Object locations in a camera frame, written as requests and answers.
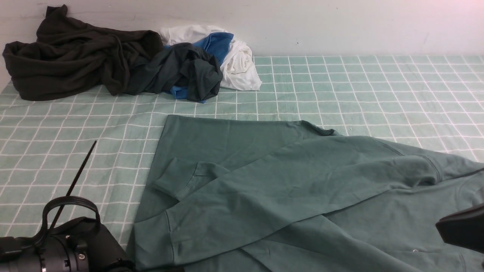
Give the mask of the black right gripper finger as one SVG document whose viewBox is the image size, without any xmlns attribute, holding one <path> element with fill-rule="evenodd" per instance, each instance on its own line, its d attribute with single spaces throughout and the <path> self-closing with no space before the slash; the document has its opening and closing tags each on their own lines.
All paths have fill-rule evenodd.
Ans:
<svg viewBox="0 0 484 272">
<path fill-rule="evenodd" d="M 445 243 L 484 253 L 483 204 L 441 218 L 436 228 Z"/>
</svg>

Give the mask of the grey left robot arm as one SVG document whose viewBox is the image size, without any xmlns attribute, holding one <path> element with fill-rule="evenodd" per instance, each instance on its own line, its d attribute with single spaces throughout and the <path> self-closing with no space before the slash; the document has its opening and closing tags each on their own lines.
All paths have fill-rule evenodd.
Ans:
<svg viewBox="0 0 484 272">
<path fill-rule="evenodd" d="M 135 265 L 103 224 L 80 217 L 56 227 L 40 248 L 20 249 L 1 238 L 2 272 L 134 272 Z"/>
</svg>

